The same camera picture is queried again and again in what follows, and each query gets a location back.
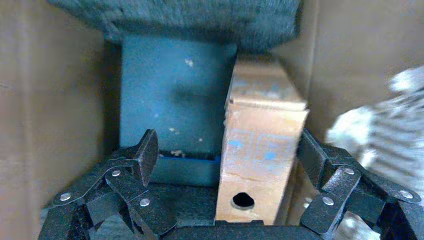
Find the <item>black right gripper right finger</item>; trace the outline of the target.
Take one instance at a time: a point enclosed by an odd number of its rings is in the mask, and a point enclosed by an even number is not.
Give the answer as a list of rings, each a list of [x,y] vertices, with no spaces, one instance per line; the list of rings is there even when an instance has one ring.
[[[424,209],[413,190],[362,167],[346,150],[320,143],[307,130],[297,148],[318,195],[300,224],[331,240],[346,212],[359,216],[382,240],[421,240]]]

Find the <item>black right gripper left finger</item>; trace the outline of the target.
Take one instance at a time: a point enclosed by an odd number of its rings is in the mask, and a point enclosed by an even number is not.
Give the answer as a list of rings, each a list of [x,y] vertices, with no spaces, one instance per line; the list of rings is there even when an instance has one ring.
[[[138,239],[161,239],[175,228],[177,218],[148,189],[158,157],[157,132],[148,129],[137,145],[98,163],[53,198],[39,239],[88,240],[114,214]]]

